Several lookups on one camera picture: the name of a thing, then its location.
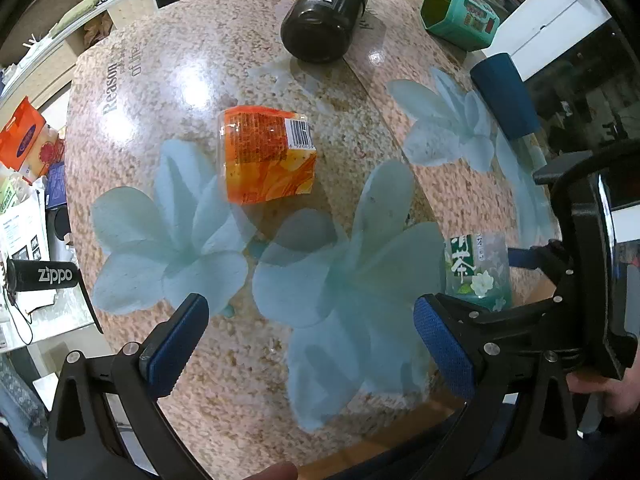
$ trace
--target zippo logo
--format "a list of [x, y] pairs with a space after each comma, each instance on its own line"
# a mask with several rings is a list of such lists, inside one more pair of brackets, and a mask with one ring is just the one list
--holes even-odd
[[60, 283], [66, 280], [70, 280], [73, 277], [73, 274], [69, 269], [49, 269], [49, 267], [45, 267], [44, 269], [38, 269], [40, 273], [40, 282], [49, 282], [49, 283]]

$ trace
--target human hand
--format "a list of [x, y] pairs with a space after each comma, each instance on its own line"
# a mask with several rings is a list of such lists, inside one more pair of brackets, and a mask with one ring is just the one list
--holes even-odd
[[606, 416], [633, 415], [640, 404], [640, 345], [633, 366], [626, 369], [621, 381], [604, 378], [595, 370], [583, 368], [568, 374], [566, 382], [574, 394], [603, 393]]
[[298, 469], [291, 462], [283, 462], [268, 467], [257, 475], [249, 476], [244, 480], [297, 480]]

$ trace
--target flower design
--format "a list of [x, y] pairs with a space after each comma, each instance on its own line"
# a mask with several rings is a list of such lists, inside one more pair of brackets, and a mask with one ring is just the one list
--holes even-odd
[[498, 312], [502, 310], [502, 308], [507, 304], [507, 300], [503, 297], [497, 298], [494, 303], [494, 312]]
[[[540, 149], [534, 151], [534, 167], [540, 166], [540, 155]], [[523, 167], [500, 128], [495, 137], [495, 156], [513, 192], [520, 244], [531, 247], [539, 238], [545, 240], [545, 243], [554, 238], [553, 217], [545, 190], [543, 186], [536, 185], [531, 176], [533, 168], [526, 170]]]
[[404, 140], [409, 162], [440, 166], [464, 157], [476, 171], [489, 171], [494, 158], [491, 121], [486, 105], [473, 90], [466, 94], [441, 70], [432, 67], [440, 95], [407, 79], [390, 81], [386, 90], [414, 125]]
[[162, 145], [153, 200], [117, 187], [98, 197], [92, 219], [109, 254], [94, 286], [101, 310], [128, 314], [162, 298], [177, 308], [197, 292], [213, 315], [244, 284], [248, 267], [240, 251], [255, 227], [225, 199], [212, 164], [192, 142]]
[[494, 288], [494, 279], [487, 270], [471, 277], [471, 289], [478, 298], [484, 298], [492, 288]]
[[297, 211], [255, 269], [263, 316], [293, 327], [287, 391], [311, 431], [362, 387], [421, 392], [429, 355], [412, 319], [414, 301], [444, 290], [444, 240], [434, 222], [405, 229], [414, 176], [387, 161], [369, 176], [351, 238], [329, 215]]

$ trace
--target blue clamp pad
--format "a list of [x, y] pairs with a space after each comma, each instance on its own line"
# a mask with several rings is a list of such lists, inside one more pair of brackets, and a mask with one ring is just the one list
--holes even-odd
[[168, 396], [209, 323], [209, 305], [190, 294], [178, 310], [149, 334], [138, 367], [154, 399]]
[[414, 325], [452, 393], [471, 400], [476, 392], [473, 364], [426, 298], [415, 302]]

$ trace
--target glass table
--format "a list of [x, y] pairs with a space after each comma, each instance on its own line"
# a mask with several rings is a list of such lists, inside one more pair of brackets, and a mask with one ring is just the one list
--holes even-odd
[[[329, 66], [282, 46], [292, 1], [171, 5], [83, 54], [71, 91], [70, 220], [108, 341], [143, 340], [188, 292], [209, 301], [159, 403], [215, 478], [383, 442], [361, 460], [446, 416], [412, 320], [442, 290], [444, 238], [558, 234], [531, 177], [544, 146], [507, 142], [422, 0], [369, 0]], [[235, 105], [308, 117], [311, 193], [244, 210], [217, 193], [217, 117]], [[538, 279], [512, 269], [515, 304]]]

